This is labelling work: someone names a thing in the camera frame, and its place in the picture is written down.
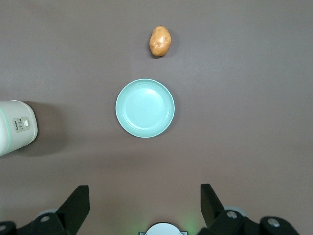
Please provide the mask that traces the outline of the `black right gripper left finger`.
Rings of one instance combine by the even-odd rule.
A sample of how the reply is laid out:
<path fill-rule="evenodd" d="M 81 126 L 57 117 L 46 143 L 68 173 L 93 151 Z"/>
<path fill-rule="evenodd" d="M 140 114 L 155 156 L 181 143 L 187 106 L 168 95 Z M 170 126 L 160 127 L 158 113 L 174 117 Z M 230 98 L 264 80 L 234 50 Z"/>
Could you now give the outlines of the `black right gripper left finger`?
<path fill-rule="evenodd" d="M 13 221 L 2 221 L 2 235 L 75 235 L 90 211 L 89 187 L 78 186 L 56 210 L 41 212 L 30 223 L 17 227 Z"/>

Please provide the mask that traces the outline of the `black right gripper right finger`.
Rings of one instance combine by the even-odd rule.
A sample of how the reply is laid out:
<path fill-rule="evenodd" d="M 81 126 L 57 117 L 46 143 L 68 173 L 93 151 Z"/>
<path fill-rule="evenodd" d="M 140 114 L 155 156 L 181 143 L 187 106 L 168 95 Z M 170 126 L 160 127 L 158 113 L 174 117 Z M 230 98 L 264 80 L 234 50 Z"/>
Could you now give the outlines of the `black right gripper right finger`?
<path fill-rule="evenodd" d="M 234 209 L 225 209 L 210 184 L 201 184 L 201 212 L 206 227 L 201 235 L 297 235 L 299 232 L 286 220 L 265 216 L 259 223 Z"/>

